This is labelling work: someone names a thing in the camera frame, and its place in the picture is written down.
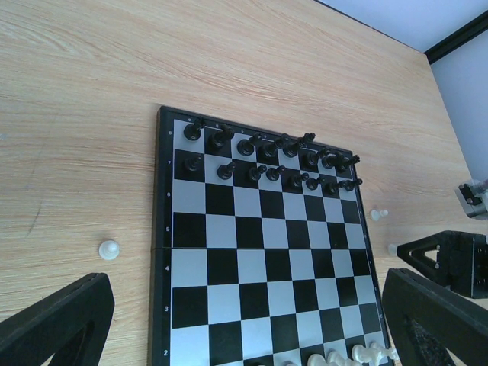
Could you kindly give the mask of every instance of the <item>black chess piece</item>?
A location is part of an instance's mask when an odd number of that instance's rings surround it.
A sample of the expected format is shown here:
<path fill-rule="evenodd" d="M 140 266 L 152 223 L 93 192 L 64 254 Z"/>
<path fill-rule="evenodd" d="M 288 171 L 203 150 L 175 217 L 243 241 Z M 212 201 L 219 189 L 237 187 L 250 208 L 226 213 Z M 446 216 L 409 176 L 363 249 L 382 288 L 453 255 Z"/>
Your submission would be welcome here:
<path fill-rule="evenodd" d="M 189 172 L 196 172 L 200 168 L 202 162 L 201 155 L 197 155 L 194 158 L 185 159 L 184 166 Z"/>
<path fill-rule="evenodd" d="M 254 146 L 262 139 L 262 133 L 256 132 L 250 138 L 242 139 L 237 144 L 237 151 L 243 156 L 250 156 L 254 152 Z"/>
<path fill-rule="evenodd" d="M 351 165 L 354 165 L 354 164 L 358 164 L 360 161 L 359 159 L 359 156 L 357 155 L 354 155 L 353 157 L 351 157 L 350 159 L 345 159 L 341 165 L 339 165 L 337 167 L 337 171 L 339 173 L 343 173 L 347 170 L 347 168 Z"/>
<path fill-rule="evenodd" d="M 308 178 L 305 184 L 307 185 L 308 189 L 311 191 L 315 191 L 319 185 L 324 185 L 326 183 L 326 179 L 324 177 L 318 178 Z"/>
<path fill-rule="evenodd" d="M 286 145 L 283 148 L 283 153 L 289 158 L 293 158 L 297 156 L 298 150 L 307 147 L 307 144 L 312 143 L 313 139 L 315 139 L 315 133 L 305 133 L 297 142 Z"/>
<path fill-rule="evenodd" d="M 183 134 L 190 141 L 196 141 L 201 137 L 201 129 L 205 127 L 205 121 L 197 119 L 194 123 L 189 124 L 183 130 Z"/>
<path fill-rule="evenodd" d="M 344 162 L 344 156 L 338 151 L 322 159 L 322 165 L 325 169 L 332 169 L 340 166 Z"/>
<path fill-rule="evenodd" d="M 266 168 L 266 165 L 260 165 L 257 168 L 253 166 L 249 170 L 249 177 L 252 181 L 258 181 L 259 179 L 261 179 L 261 174 L 266 172 L 266 170 L 268 170 L 268 168 Z"/>
<path fill-rule="evenodd" d="M 266 143 L 265 145 L 261 146 L 260 153 L 265 158 L 273 158 L 276 156 L 276 152 L 278 149 L 283 149 L 283 146 L 290 140 L 290 137 L 283 133 L 280 137 L 278 137 L 272 143 Z"/>
<path fill-rule="evenodd" d="M 266 172 L 266 176 L 270 181 L 277 181 L 285 170 L 286 168 L 282 165 L 278 166 L 277 168 L 270 168 Z"/>
<path fill-rule="evenodd" d="M 293 188 L 302 188 L 302 183 L 306 181 L 310 176 L 308 173 L 296 174 L 290 177 L 290 183 Z"/>
<path fill-rule="evenodd" d="M 232 177 L 232 173 L 235 170 L 236 170 L 236 163 L 234 163 L 234 162 L 230 162 L 227 165 L 222 164 L 217 169 L 217 175 L 219 176 L 220 179 L 223 179 L 225 181 L 225 180 L 230 179 Z"/>
<path fill-rule="evenodd" d="M 346 181 L 338 181 L 337 183 L 332 183 L 332 182 L 326 183 L 323 186 L 323 191 L 332 196 L 339 190 L 339 188 L 345 187 L 345 182 Z"/>
<path fill-rule="evenodd" d="M 227 141 L 234 137 L 234 130 L 232 127 L 222 124 L 221 130 L 210 136 L 210 144 L 214 149 L 221 149 Z"/>
<path fill-rule="evenodd" d="M 345 181 L 344 188 L 346 191 L 354 191 L 354 188 L 359 187 L 363 184 L 362 179 L 356 179 L 355 181 Z"/>
<path fill-rule="evenodd" d="M 303 156 L 303 162 L 305 162 L 305 165 L 307 165 L 309 168 L 313 168 L 317 166 L 319 163 L 319 160 L 325 158 L 330 154 L 329 149 L 321 149 L 320 151 L 317 152 L 309 152 L 305 156 Z"/>

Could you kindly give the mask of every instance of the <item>wooden table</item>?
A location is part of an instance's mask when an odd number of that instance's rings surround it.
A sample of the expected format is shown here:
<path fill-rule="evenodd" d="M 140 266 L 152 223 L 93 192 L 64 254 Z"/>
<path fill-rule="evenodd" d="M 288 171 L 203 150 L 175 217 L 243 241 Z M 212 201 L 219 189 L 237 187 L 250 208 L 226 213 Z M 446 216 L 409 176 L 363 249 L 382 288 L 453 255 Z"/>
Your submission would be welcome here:
<path fill-rule="evenodd" d="M 388 243 L 482 233 L 425 56 L 312 0 L 0 4 L 0 320 L 89 273 L 116 308 L 101 364 L 146 363 L 161 104 L 361 157 L 380 281 Z M 106 238 L 121 244 L 98 257 Z"/>

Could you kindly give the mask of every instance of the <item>chessboard border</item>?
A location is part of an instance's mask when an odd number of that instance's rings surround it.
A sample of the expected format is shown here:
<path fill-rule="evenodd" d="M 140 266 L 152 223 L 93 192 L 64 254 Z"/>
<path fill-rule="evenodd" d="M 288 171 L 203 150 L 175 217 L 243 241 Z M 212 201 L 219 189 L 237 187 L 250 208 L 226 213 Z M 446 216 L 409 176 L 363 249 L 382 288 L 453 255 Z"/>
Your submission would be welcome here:
<path fill-rule="evenodd" d="M 251 135 L 255 131 L 266 133 L 272 136 L 279 136 L 278 133 L 254 127 L 223 120 L 217 117 L 207 116 L 205 114 L 183 111 L 177 108 L 161 106 L 157 114 L 156 122 L 156 156 L 154 172 L 154 198 L 152 209 L 152 244 L 151 244 L 151 277 L 150 277 L 150 299 L 149 299 L 149 347 L 148 347 L 148 364 L 151 366 L 169 366 L 170 358 L 170 332 L 171 332 L 171 311 L 169 309 L 171 302 L 171 275 L 164 275 L 169 271 L 171 265 L 172 247 L 165 246 L 165 242 L 171 243 L 171 220 L 172 220 L 172 175 L 173 175 L 173 127 L 176 117 L 185 117 L 188 121 L 205 119 L 212 124 L 228 124 L 232 127 L 238 127 L 244 130 L 244 133 Z M 311 148 L 327 147 L 340 151 L 346 157 L 351 157 L 350 150 L 341 149 L 335 146 L 325 145 L 322 143 L 309 144 Z M 352 179 L 357 178 L 356 169 L 352 166 Z M 386 347 L 390 347 L 390 338 L 388 336 L 387 325 L 384 318 L 383 307 L 381 304 L 381 295 L 379 291 L 376 268 L 374 266 L 373 252 L 371 241 L 364 216 L 364 206 L 362 203 L 361 192 L 359 188 L 356 191 L 356 200 L 358 202 L 359 215 L 366 243 L 366 253 L 368 255 L 371 277 L 373 279 L 376 304 L 381 324 L 381 330 L 384 335 Z"/>

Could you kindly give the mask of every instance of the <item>table surface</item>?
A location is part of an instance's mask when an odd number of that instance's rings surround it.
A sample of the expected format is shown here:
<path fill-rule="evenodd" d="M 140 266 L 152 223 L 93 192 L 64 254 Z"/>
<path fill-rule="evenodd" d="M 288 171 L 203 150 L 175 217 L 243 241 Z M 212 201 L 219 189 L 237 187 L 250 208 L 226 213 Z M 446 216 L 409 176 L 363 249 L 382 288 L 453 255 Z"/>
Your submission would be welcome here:
<path fill-rule="evenodd" d="M 146 363 L 161 104 L 361 157 L 380 282 L 388 243 L 482 233 L 426 57 L 312 0 L 0 4 L 0 320 L 90 272 L 116 307 L 102 365 Z M 98 257 L 103 239 L 121 245 Z"/>

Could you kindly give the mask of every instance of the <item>white wall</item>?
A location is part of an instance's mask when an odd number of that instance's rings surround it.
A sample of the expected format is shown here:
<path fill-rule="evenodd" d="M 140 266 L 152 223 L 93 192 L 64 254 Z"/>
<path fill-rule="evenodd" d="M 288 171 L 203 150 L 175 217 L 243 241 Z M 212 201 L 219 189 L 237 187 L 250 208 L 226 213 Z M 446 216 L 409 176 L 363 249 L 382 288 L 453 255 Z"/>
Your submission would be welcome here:
<path fill-rule="evenodd" d="M 320 0 L 425 52 L 488 10 L 488 0 Z"/>
<path fill-rule="evenodd" d="M 487 179 L 488 31 L 441 58 L 432 71 L 471 176 Z"/>

